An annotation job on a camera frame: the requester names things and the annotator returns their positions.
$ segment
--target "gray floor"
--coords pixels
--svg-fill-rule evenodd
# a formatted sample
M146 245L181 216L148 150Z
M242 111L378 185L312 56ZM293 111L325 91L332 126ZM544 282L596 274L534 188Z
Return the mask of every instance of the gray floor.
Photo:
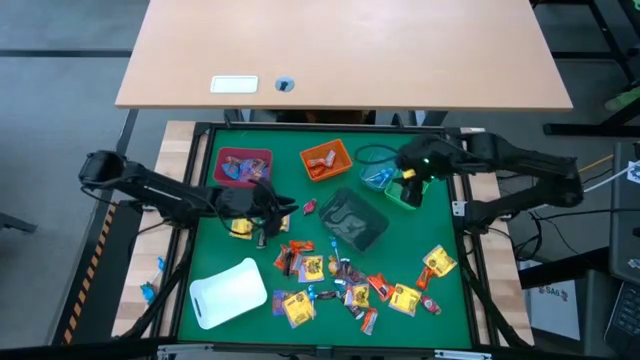
M144 0L2 0L0 48L131 48L146 4ZM616 3L599 4L623 47L635 45ZM536 14L552 49L604 49L586 9L540 6ZM0 232L0 348L48 341L93 207L93 201L78 190L76 176L85 154L110 149L117 140L126 114L113 102L126 65L122 59L0 58L0 211L39 226L33 235ZM625 85L621 72L606 62L562 62L558 68L573 112L452 113L445 125L485 127L518 146L576 156L580 165L611 153L614 140L546 137L541 124L600 121L606 116L602 102ZM170 119L220 121L221 113L142 111L128 155L153 166ZM529 186L529 180L515 179L501 186L513 191ZM609 190L604 188L589 194L580 209L608 206ZM582 252L608 242L608 222L606 215L590 215L559 219L557 224L571 246ZM510 230L516 241L534 233L526 216L514 220ZM572 254L552 228L545 230L542 257Z

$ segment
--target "white cutting board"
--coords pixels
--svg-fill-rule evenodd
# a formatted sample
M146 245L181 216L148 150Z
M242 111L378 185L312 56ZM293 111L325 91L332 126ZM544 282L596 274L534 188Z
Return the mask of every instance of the white cutting board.
M189 286L198 325L208 330L267 301L267 290L251 258Z

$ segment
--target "wooden desk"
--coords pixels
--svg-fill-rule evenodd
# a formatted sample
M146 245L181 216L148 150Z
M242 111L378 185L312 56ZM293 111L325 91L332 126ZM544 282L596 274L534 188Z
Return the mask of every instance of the wooden desk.
M194 122L183 121L170 121L167 124L155 171L182 181L191 140L193 138L194 124ZM203 137L198 151L199 158L196 159L194 169L194 183L197 183L200 174L201 159L205 147L204 143L205 138ZM493 174L482 174L472 177L471 187L474 197L479 200L487 201L500 196L498 183ZM459 179L456 179L456 191L459 194L462 193ZM157 213L145 213L142 217L140 228L158 223L159 221L160 219ZM492 227L508 231L503 222L495 222ZM183 232L176 263L181 257L181 251L186 239L185 235L185 232ZM163 226L138 237L120 299L120 306L118 307L118 313L112 331L113 335L121 335L127 331L144 312L146 304L140 294L139 286L155 274L157 269L155 259L157 256L164 257L166 255L170 236L171 228ZM482 236L482 248L486 259L487 275L494 302L518 334L524 340L533 344L533 336L531 334L529 319L520 289L518 271L509 240L500 234L489 233ZM473 257L470 256L469 259L472 266L475 266ZM165 306L161 335L168 335L169 333L169 324L173 315L171 311L173 310L173 304L174 295L169 298L167 306ZM484 312L477 298L475 298L475 308L480 340L483 344L488 344L489 338Z
M217 75L258 90L213 94ZM528 0L154 0L116 106L572 108Z

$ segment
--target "white cable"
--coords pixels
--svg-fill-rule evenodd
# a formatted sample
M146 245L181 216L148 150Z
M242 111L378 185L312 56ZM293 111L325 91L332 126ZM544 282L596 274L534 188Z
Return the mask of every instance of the white cable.
M611 177L609 177L609 178L607 178L607 179L605 179L605 180L602 180L601 182L599 182L599 183L597 183L597 184L595 184L595 185L593 185L593 186L589 187L588 189L584 190L584 193L586 194L586 193L588 193L588 192L590 192L590 191L593 191L593 190L595 190L595 189L597 189L597 188L601 187L601 186L602 186L602 185L604 185L604 184L607 184L607 183L609 183L609 182L611 182L611 181L615 180L616 178L618 178L618 177L620 177L620 176L622 176L622 175L626 174L629 170L631 170L631 169L635 168L636 166L640 166L640 161L636 161L636 162L634 162L633 164L631 164L631 165L627 166L625 169L620 170L620 172L619 172L619 173L617 173L617 174L615 174L615 175L613 175L613 176L611 176ZM549 206L549 205L547 205L547 204L545 204L545 205L540 205L540 206L538 206L538 207L535 207L535 208L531 209L530 211L540 210L540 209L542 209L542 208L546 208L547 206Z

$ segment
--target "yellow and black striped tape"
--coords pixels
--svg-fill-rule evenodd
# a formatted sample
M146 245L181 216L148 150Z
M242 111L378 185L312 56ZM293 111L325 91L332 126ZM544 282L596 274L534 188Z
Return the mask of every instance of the yellow and black striped tape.
M64 337L62 339L62 344L64 345L71 344L73 332L76 330L78 320L80 319L80 314L82 314L82 306L87 300L89 287L91 286L91 280L93 280L96 268L98 267L98 262L100 261L100 256L102 256L102 250L104 250L104 244L107 241L107 235L109 234L109 228L111 227L111 223L113 222L113 216L115 215L115 213L116 206L109 205L107 216L104 219L102 231L100 232L100 237L98 238L98 244L96 244L96 249L93 252L91 262L89 263L89 267L87 268L87 273L82 280L82 288L78 293L78 299L73 305L73 312L71 313L71 318L69 319L69 326L67 326L67 329L64 331Z

